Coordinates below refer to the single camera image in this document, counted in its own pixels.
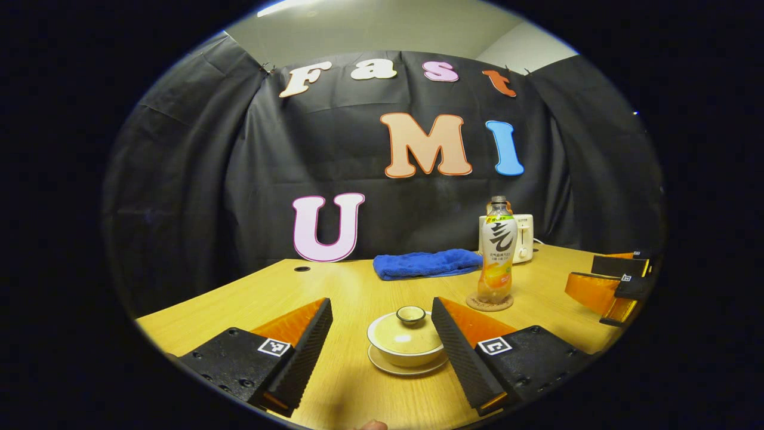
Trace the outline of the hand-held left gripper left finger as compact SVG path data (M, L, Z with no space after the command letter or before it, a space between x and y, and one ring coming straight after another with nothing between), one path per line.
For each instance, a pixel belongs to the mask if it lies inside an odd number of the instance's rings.
M179 362L227 394L289 418L332 322L332 303L322 297L252 330L229 327Z

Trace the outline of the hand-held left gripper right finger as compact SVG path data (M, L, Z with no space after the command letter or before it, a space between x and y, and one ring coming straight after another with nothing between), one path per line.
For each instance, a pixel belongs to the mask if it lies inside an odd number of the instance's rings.
M517 330L444 297L434 297L432 321L480 416L531 403L597 358L540 325Z

